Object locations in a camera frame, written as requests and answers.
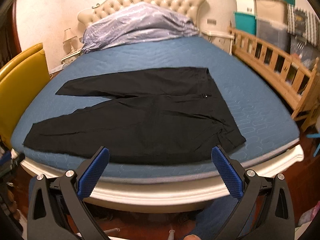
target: person's foot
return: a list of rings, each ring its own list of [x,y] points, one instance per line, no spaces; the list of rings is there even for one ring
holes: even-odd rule
[[[183,238],[183,240],[201,240],[201,239],[196,235],[189,235]]]

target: yellow cushion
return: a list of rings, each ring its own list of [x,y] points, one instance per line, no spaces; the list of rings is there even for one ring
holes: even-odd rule
[[[0,71],[0,139],[10,149],[20,117],[49,81],[42,44],[20,53]]]
[[[15,56],[12,60],[10,60],[7,64],[3,66],[0,70],[0,81],[19,63],[24,61],[27,57],[30,57],[32,54],[43,49],[42,43],[38,43],[36,45],[31,46],[30,48],[24,50],[23,52],[19,53]]]

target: white wall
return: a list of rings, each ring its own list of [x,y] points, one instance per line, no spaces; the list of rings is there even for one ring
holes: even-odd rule
[[[43,42],[48,68],[60,65],[69,51],[63,48],[63,34],[67,28],[82,36],[84,26],[78,23],[79,11],[104,0],[17,0],[17,29],[22,50]],[[309,8],[307,0],[297,0],[297,6]],[[234,25],[235,0],[207,0],[199,11],[199,27],[226,32],[229,22]],[[207,18],[217,20],[208,25]]]

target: wall outlet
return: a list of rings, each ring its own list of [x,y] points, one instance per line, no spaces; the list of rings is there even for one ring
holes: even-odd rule
[[[217,25],[217,20],[215,20],[215,19],[207,19],[207,24]]]

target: clear plastic container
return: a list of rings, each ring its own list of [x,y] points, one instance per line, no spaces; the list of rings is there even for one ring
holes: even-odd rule
[[[290,51],[290,34],[288,33],[288,26],[285,24],[257,18],[257,37],[285,52]]]
[[[309,70],[313,69],[316,58],[320,57],[318,49],[294,35],[291,37],[290,54],[299,58]]]

